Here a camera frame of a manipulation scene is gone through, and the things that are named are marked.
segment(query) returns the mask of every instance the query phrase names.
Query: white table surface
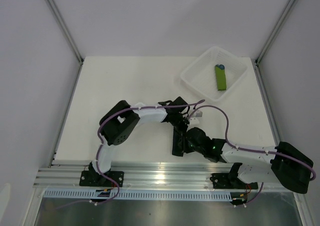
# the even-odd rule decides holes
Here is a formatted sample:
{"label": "white table surface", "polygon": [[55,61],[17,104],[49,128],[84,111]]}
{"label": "white table surface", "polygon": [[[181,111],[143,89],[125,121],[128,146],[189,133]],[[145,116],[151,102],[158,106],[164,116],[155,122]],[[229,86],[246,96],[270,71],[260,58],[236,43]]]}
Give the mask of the white table surface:
{"label": "white table surface", "polygon": [[[72,99],[55,160],[92,160],[100,141],[100,119],[120,100],[153,105],[181,96],[188,103],[202,99],[180,82],[180,73],[196,57],[86,57]],[[263,100],[250,58],[241,58],[248,72],[223,101],[230,120],[229,139],[235,143],[274,146]],[[209,137],[224,138],[226,120],[213,108],[204,108],[199,128]],[[173,127],[148,123],[135,128],[114,152],[114,162],[207,163],[199,153],[171,155]]]}

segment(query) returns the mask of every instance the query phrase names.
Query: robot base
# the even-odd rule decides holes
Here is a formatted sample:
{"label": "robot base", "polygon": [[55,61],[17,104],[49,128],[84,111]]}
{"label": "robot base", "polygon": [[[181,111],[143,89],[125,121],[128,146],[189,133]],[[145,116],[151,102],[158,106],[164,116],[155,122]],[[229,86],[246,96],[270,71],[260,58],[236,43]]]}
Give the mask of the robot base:
{"label": "robot base", "polygon": [[[123,171],[108,171],[104,175],[116,181],[119,187],[123,186],[124,175]],[[99,173],[97,173],[90,163],[89,170],[84,170],[81,173],[79,185],[82,187],[101,187],[101,188],[114,188],[115,185],[102,177]]]}
{"label": "robot base", "polygon": [[[245,190],[247,183],[242,182],[238,178],[230,178],[229,173],[213,173],[210,177],[214,189],[219,190]],[[249,183],[251,189],[257,190],[256,182]]]}

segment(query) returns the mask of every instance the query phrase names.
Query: green object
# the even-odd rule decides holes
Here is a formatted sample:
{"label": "green object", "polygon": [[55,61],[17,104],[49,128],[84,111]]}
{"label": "green object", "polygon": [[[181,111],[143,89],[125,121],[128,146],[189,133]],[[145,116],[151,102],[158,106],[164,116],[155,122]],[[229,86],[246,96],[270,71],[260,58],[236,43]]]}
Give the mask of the green object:
{"label": "green object", "polygon": [[225,66],[217,64],[214,66],[216,87],[219,91],[227,90],[227,80],[225,74]]}

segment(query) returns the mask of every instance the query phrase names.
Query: cable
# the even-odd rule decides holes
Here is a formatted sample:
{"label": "cable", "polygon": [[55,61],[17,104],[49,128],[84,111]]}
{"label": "cable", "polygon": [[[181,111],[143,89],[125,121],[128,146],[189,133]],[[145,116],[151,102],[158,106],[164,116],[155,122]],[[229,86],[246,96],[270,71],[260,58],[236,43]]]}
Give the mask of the cable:
{"label": "cable", "polygon": [[86,167],[88,167],[88,166],[89,166],[89,164],[87,164],[86,166],[84,166],[83,171],[85,171],[85,170],[86,170]]}
{"label": "cable", "polygon": [[250,186],[250,184],[249,183],[247,183],[246,185],[245,185],[245,193],[244,194],[241,194],[240,196],[242,197],[242,196],[245,196],[245,199],[246,200],[248,200],[248,194],[250,194],[251,193],[251,186]]}
{"label": "cable", "polygon": [[187,115],[186,118],[189,118],[189,111],[190,111],[190,106],[188,106],[186,112],[184,112],[182,115]]}
{"label": "cable", "polygon": [[[103,137],[102,137],[102,135],[101,135],[101,130],[102,130],[102,128],[105,126],[105,124],[106,124],[108,121],[110,121],[110,120],[113,119],[114,117],[116,117],[116,116],[118,116],[118,115],[120,115],[120,114],[122,114],[122,113],[124,113],[124,112],[131,111],[131,110],[173,109],[173,108],[184,108],[184,107],[190,107],[190,106],[194,106],[194,108],[195,108],[197,105],[202,104],[204,101],[205,101],[205,100],[202,99],[202,100],[200,100],[200,101],[198,101],[198,102],[196,102],[196,103],[185,104],[185,105],[164,105],[164,106],[161,105],[161,106],[129,107],[129,108],[125,108],[125,109],[123,109],[123,110],[120,110],[120,111],[112,114],[110,117],[108,117],[106,120],[104,120],[104,121],[102,122],[102,124],[100,125],[100,127],[98,128],[98,131],[97,131],[97,136],[99,137],[99,139],[100,139],[100,141],[101,141],[101,145],[99,146],[99,149],[98,149],[98,151],[97,151],[97,153],[96,153],[95,165],[96,165],[96,169],[97,169],[98,173],[99,173],[102,177],[104,177],[105,179],[111,181],[111,182],[117,187],[117,193],[116,193],[114,196],[112,196],[111,198],[108,198],[108,199],[106,199],[106,200],[104,200],[104,201],[102,201],[102,202],[96,202],[94,205],[105,204],[105,203],[113,200],[115,197],[117,197],[118,194],[119,194],[119,192],[120,192],[120,187],[119,187],[118,183],[117,183],[116,181],[114,181],[112,178],[104,175],[104,174],[101,172],[101,170],[100,170],[100,168],[99,168],[99,164],[98,164],[100,151],[101,151],[101,149],[102,149],[102,147],[104,146],[104,143],[105,143],[105,142],[104,142],[104,139],[103,139]],[[199,107],[197,107],[196,109],[194,109],[194,111],[189,115],[188,119],[190,119],[190,118],[193,116],[193,114],[196,113],[196,111],[198,111],[199,109],[202,109],[202,108],[214,108],[214,109],[219,110],[219,111],[224,115],[224,117],[225,117],[225,119],[226,119],[226,128],[225,128],[225,134],[224,134],[225,140],[226,140],[226,142],[227,142],[232,148],[235,148],[235,149],[236,149],[237,146],[235,146],[234,144],[232,144],[232,143],[229,141],[229,139],[228,139],[229,118],[228,118],[227,114],[226,114],[221,108],[219,108],[219,107],[217,107],[217,106],[213,106],[213,105],[202,105],[202,106],[199,106]],[[243,147],[238,147],[237,149],[238,149],[238,150],[242,150],[242,151],[246,151],[246,152],[251,152],[251,153],[259,153],[259,154],[265,154],[265,153],[266,153],[266,152],[263,151],[263,150],[255,150],[255,149],[249,149],[249,148],[243,148]],[[280,153],[280,152],[269,151],[268,153],[271,154],[271,155],[278,155],[278,156],[281,156],[281,157],[283,157],[283,158],[287,158],[287,159],[290,159],[290,160],[292,160],[292,161],[295,161],[295,162],[301,164],[302,166],[306,167],[308,170],[311,171],[311,173],[312,173],[312,178],[310,179],[310,181],[313,181],[313,180],[316,179],[316,177],[317,177],[316,172],[314,171],[314,169],[313,169],[312,167],[310,167],[310,166],[309,166],[308,164],[306,164],[305,162],[302,162],[302,161],[300,161],[300,160],[298,160],[298,159],[296,159],[296,158],[294,158],[294,157],[291,157],[291,156],[289,156],[289,155],[286,155],[286,154],[283,154],[283,153]],[[252,199],[250,199],[250,200],[247,202],[247,204],[250,203],[250,202],[252,202],[252,201],[254,201],[254,200],[257,198],[257,196],[261,193],[261,191],[262,191],[262,189],[263,189],[263,186],[264,186],[264,183],[262,182],[262,183],[261,183],[260,190],[258,191],[258,193],[255,195],[255,197],[253,197]],[[68,203],[68,204],[59,206],[59,207],[57,207],[56,209],[61,209],[61,208],[64,208],[64,207],[66,207],[66,206],[73,205],[73,204],[76,204],[76,203],[81,203],[81,202],[88,202],[88,201],[87,201],[87,200],[78,200],[78,201],[74,201],[74,202],[71,202],[71,203]]]}
{"label": "cable", "polygon": [[148,109],[174,109],[174,108],[184,108],[184,107],[190,107],[190,106],[196,107],[197,105],[202,104],[204,101],[205,101],[205,100],[202,99],[202,100],[200,100],[200,101],[198,101],[198,102],[191,103],[191,104],[184,104],[184,105],[164,105],[164,106],[161,105],[161,106],[143,106],[143,107],[129,107],[129,108],[125,108],[125,109],[122,109],[122,110],[120,110],[120,111],[112,114],[112,115],[111,115],[110,117],[108,117],[105,121],[103,121],[103,122],[101,123],[100,127],[98,128],[97,134],[98,134],[98,137],[99,137],[101,143],[104,144],[104,143],[105,143],[105,142],[104,142],[104,139],[103,139],[102,136],[101,136],[101,130],[102,130],[102,128],[105,126],[105,124],[106,124],[109,120],[111,120],[111,119],[113,119],[114,117],[116,117],[116,116],[118,116],[118,115],[120,115],[120,114],[122,114],[122,113],[124,113],[124,112],[127,112],[127,111],[131,111],[131,110],[148,110]]}
{"label": "cable", "polygon": [[[190,104],[185,104],[185,105],[164,105],[164,106],[161,105],[161,106],[129,107],[129,108],[125,108],[125,109],[123,109],[123,110],[120,110],[120,111],[114,113],[113,115],[111,115],[110,117],[108,117],[106,120],[104,120],[104,121],[102,122],[102,124],[100,125],[100,127],[98,128],[98,132],[97,132],[97,135],[98,135],[98,137],[99,137],[99,139],[100,139],[100,141],[101,141],[101,145],[99,146],[99,149],[98,149],[98,151],[96,152],[95,165],[96,165],[96,169],[97,169],[98,173],[99,173],[102,177],[104,177],[105,179],[111,181],[111,182],[116,186],[117,192],[116,192],[116,194],[115,194],[114,196],[112,196],[111,198],[108,198],[108,199],[106,199],[106,200],[104,200],[104,201],[102,201],[102,202],[95,202],[94,205],[97,206],[97,205],[105,204],[105,203],[113,200],[115,197],[117,197],[118,194],[119,194],[119,192],[120,192],[120,186],[119,186],[119,184],[118,184],[116,181],[114,181],[112,178],[104,175],[104,174],[101,172],[100,167],[99,167],[99,164],[98,164],[100,151],[101,151],[102,147],[103,147],[104,144],[105,144],[105,141],[104,141],[104,139],[103,139],[102,136],[101,136],[101,130],[102,130],[102,128],[105,126],[105,124],[106,124],[108,121],[110,121],[110,120],[113,119],[114,117],[116,117],[116,116],[118,116],[118,115],[120,115],[120,114],[122,114],[122,113],[124,113],[124,112],[131,111],[131,110],[174,109],[174,108],[184,108],[184,107],[190,107],[190,106],[194,106],[194,108],[195,108],[197,105],[202,104],[204,101],[205,101],[205,100],[202,99],[202,100],[200,100],[200,101],[198,101],[198,102],[190,103]],[[82,202],[93,203],[91,200],[90,200],[90,201],[88,201],[88,200],[77,200],[77,201],[74,201],[74,202],[67,203],[67,204],[65,204],[65,205],[56,207],[55,209],[56,209],[56,210],[62,209],[62,208],[64,208],[64,207],[67,207],[67,206],[70,206],[70,205],[74,205],[74,204],[77,204],[77,203],[82,203]]]}
{"label": "cable", "polygon": [[249,204],[249,203],[252,203],[254,200],[256,200],[256,198],[258,197],[258,195],[261,193],[262,189],[264,188],[264,182],[261,183],[261,186],[260,186],[260,189],[258,191],[258,193],[252,198],[250,199],[249,201],[247,201],[245,204]]}
{"label": "cable", "polygon": [[[228,118],[227,114],[226,114],[221,108],[219,108],[219,107],[217,107],[217,106],[213,106],[213,105],[202,105],[202,106],[196,108],[196,109],[190,114],[189,119],[192,117],[192,115],[193,115],[196,111],[198,111],[199,109],[202,109],[202,108],[214,108],[214,109],[216,109],[216,110],[219,110],[219,111],[224,115],[224,117],[225,117],[225,119],[226,119],[226,127],[225,127],[224,137],[225,137],[225,140],[226,140],[226,142],[228,143],[228,145],[230,145],[232,148],[237,149],[237,150],[242,150],[242,151],[250,152],[250,153],[266,154],[266,152],[263,151],[263,150],[256,150],[256,149],[249,149],[249,148],[244,148],[244,147],[237,147],[237,146],[235,146],[232,142],[230,142],[229,139],[228,139],[229,118]],[[317,174],[316,174],[315,170],[314,170],[312,167],[310,167],[308,164],[306,164],[305,162],[302,162],[302,161],[299,160],[299,159],[296,159],[296,158],[291,157],[291,156],[289,156],[289,155],[283,154],[283,153],[281,153],[281,152],[269,151],[269,152],[267,152],[267,153],[270,154],[270,155],[278,155],[278,156],[281,156],[281,157],[283,157],[283,158],[287,158],[287,159],[289,159],[289,160],[295,161],[295,162],[298,163],[298,164],[301,164],[302,166],[306,167],[308,170],[311,171],[312,177],[310,178],[310,181],[313,181],[313,180],[316,179]]]}

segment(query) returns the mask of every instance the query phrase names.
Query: robotic arm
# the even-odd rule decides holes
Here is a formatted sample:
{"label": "robotic arm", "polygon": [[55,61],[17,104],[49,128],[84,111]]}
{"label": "robotic arm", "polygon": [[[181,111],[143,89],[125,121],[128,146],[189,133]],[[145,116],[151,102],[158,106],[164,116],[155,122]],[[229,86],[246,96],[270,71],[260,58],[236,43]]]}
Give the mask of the robotic arm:
{"label": "robotic arm", "polygon": [[[123,172],[110,171],[113,149],[127,140],[135,127],[148,122],[170,123],[173,126],[172,155],[183,157],[184,153],[198,152],[211,162],[233,164],[229,173],[211,175],[215,189],[246,189],[247,184],[257,189],[257,182],[265,182],[281,183],[296,193],[305,194],[308,191],[311,171],[303,164],[312,168],[313,162],[291,144],[280,142],[278,146],[257,147],[209,138],[203,130],[193,127],[191,119],[186,116],[188,113],[182,113],[186,105],[181,97],[150,107],[145,107],[143,103],[131,107],[125,100],[118,102],[99,122],[102,125],[100,134],[106,142],[98,154],[100,172],[115,178],[119,174],[124,175]],[[124,112],[105,123],[106,119],[120,111]],[[111,186],[98,173],[96,160],[90,163],[88,169],[82,172],[85,177],[81,178],[86,180],[80,180],[81,186]]]}

